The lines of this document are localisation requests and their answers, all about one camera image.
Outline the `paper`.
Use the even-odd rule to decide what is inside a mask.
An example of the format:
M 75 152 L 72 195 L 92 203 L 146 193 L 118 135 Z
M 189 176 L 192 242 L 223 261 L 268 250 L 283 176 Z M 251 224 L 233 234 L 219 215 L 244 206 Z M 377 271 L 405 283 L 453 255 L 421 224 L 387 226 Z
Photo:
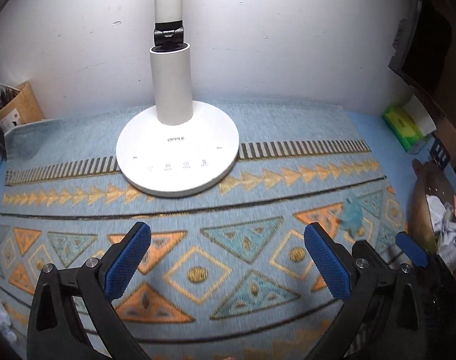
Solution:
M 11 329 L 12 323 L 9 314 L 6 312 L 0 299 L 0 332 L 7 339 L 7 341 L 14 345 L 17 342 L 17 336 Z
M 452 273 L 456 270 L 456 209 L 435 195 L 427 195 L 431 225 L 436 240 L 436 253 Z

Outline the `translucent blue jelly toy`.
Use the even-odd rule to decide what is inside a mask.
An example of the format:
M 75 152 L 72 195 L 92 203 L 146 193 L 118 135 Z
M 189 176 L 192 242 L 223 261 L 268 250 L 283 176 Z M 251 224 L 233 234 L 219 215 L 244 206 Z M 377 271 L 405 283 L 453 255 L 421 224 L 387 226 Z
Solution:
M 362 205 L 359 199 L 348 192 L 342 202 L 342 211 L 338 216 L 339 226 L 354 238 L 362 227 Z

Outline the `brown ribbed glass bowl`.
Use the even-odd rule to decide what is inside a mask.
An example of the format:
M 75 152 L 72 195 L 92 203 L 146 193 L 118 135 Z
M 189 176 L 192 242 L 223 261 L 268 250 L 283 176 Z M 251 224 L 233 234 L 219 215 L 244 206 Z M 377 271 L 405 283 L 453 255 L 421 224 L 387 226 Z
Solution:
M 456 193 L 445 173 L 433 161 L 421 163 L 415 159 L 412 167 L 417 180 L 410 198 L 408 233 L 425 251 L 437 254 L 426 196 L 435 195 L 443 203 L 454 205 Z

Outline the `black phone stand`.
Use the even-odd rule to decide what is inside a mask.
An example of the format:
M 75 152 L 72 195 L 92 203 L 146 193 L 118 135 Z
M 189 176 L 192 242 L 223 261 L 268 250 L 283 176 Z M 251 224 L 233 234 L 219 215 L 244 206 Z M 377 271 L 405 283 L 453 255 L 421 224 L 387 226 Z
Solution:
M 434 137 L 433 145 L 431 146 L 429 153 L 433 162 L 444 171 L 450 163 L 451 157 L 449 151 L 437 136 Z

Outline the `green tissue pack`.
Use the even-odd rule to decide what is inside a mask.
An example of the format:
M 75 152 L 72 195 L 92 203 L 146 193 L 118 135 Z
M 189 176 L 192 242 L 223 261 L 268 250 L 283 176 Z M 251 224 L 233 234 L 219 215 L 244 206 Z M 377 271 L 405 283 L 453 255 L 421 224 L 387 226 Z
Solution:
M 382 119 L 410 155 L 418 154 L 436 131 L 432 117 L 415 95 L 403 106 L 389 106 Z

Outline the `patterned blue table mat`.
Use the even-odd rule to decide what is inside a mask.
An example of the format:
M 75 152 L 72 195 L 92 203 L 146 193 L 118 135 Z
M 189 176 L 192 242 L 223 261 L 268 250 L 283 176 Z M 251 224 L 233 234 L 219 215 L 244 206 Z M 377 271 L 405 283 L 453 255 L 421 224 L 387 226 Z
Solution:
M 19 127 L 7 137 L 0 206 L 0 299 L 24 341 L 44 265 L 101 257 L 138 221 L 151 243 L 113 305 L 154 359 L 303 359 L 340 309 L 306 251 L 318 222 L 338 243 L 369 242 L 402 262 L 404 200 L 338 106 L 226 102 L 239 154 L 229 175 L 192 197 L 153 197 L 116 162 L 133 109 Z M 338 216 L 362 205 L 352 238 Z

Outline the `white desk lamp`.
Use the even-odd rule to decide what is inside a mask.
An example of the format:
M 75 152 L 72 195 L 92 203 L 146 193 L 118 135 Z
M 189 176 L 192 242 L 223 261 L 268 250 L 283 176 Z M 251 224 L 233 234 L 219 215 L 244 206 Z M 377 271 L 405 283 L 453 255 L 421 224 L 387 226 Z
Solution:
M 204 192 L 228 175 L 239 131 L 221 109 L 193 99 L 183 0 L 155 0 L 150 69 L 155 104 L 133 117 L 116 142 L 125 179 L 156 197 Z

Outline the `cardboard pen box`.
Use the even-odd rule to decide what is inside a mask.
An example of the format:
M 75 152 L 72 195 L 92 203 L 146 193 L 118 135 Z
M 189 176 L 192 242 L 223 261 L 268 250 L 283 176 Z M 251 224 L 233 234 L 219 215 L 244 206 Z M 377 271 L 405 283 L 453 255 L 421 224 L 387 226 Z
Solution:
M 0 109 L 0 129 L 4 133 L 15 127 L 28 125 L 45 118 L 31 84 L 25 81 L 17 88 L 20 91 L 16 96 Z

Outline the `black wall monitor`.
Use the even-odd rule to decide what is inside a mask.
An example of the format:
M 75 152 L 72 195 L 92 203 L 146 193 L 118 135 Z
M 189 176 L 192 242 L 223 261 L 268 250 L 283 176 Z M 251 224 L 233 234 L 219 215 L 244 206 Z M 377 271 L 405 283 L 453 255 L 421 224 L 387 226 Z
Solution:
M 388 67 L 456 129 L 456 0 L 410 0 Z

